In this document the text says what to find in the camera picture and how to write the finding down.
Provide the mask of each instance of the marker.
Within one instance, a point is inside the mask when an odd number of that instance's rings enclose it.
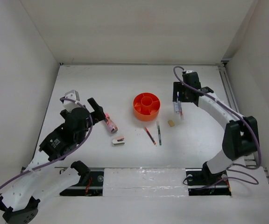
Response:
[[[157,130],[158,130],[158,140],[159,140],[159,145],[162,145],[162,137],[161,137],[161,129],[159,127],[159,121],[156,122],[157,125]]]
[[[148,129],[146,127],[144,127],[145,131],[147,132],[148,136],[151,138],[153,144],[156,146],[156,142],[154,141],[154,139],[152,138],[150,132],[148,131]]]
[[[177,92],[177,100],[174,102],[175,113],[182,113],[181,101],[179,101],[179,92]]]

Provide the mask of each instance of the orange container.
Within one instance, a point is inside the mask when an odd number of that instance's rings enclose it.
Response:
[[[156,95],[145,92],[134,98],[134,115],[141,121],[154,120],[159,112],[161,103]]]

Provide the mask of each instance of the pen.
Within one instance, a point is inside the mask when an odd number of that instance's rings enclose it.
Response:
[[[153,144],[156,146],[156,142],[154,141],[154,139],[152,138],[150,132],[148,131],[148,129],[146,127],[144,127],[145,131],[147,132],[148,136],[151,138]]]
[[[159,145],[162,145],[162,137],[161,137],[161,129],[159,127],[159,121],[156,122],[157,125],[157,130],[158,130],[158,140],[159,140]]]

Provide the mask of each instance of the screw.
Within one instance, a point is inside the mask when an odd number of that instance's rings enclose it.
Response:
[[[98,177],[97,177],[97,180],[98,180],[98,182],[103,182],[103,176],[101,176],[101,175],[98,176]]]
[[[192,175],[191,175],[191,174],[188,174],[188,175],[186,176],[186,178],[187,178],[187,181],[192,181]]]
[[[226,179],[227,178],[227,175],[226,174],[223,174],[222,175],[222,179]]]

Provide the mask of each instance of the white wall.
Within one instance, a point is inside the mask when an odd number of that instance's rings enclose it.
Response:
[[[256,8],[256,5],[258,3],[258,0],[254,0],[252,3],[248,13],[246,14],[245,18],[243,19],[241,26],[239,27],[237,33],[235,34],[234,38],[232,39],[226,53],[223,56],[223,59],[229,59],[235,55],[235,53],[238,51],[238,49],[241,46],[241,43],[243,42],[246,30],[248,28],[248,24],[250,22],[250,19],[253,15],[253,12]]]
[[[213,64],[257,0],[21,1],[58,62]]]
[[[19,0],[0,0],[0,168],[30,162],[58,63]]]
[[[263,165],[269,171],[269,1],[258,2],[227,71],[240,111],[258,120]]]

